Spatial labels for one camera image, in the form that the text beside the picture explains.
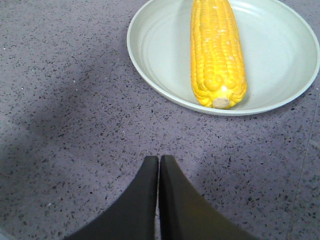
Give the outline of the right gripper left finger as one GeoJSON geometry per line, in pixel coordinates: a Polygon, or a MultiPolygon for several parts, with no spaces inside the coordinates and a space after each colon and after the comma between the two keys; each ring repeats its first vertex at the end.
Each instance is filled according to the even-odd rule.
{"type": "Polygon", "coordinates": [[[120,197],[66,240],[153,240],[159,159],[147,156],[120,197]]]}

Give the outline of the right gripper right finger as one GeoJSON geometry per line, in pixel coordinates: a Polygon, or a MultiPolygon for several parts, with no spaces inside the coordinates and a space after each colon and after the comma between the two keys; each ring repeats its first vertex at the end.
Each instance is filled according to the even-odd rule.
{"type": "Polygon", "coordinates": [[[206,202],[171,155],[160,160],[158,205],[163,240],[255,239],[206,202]]]}

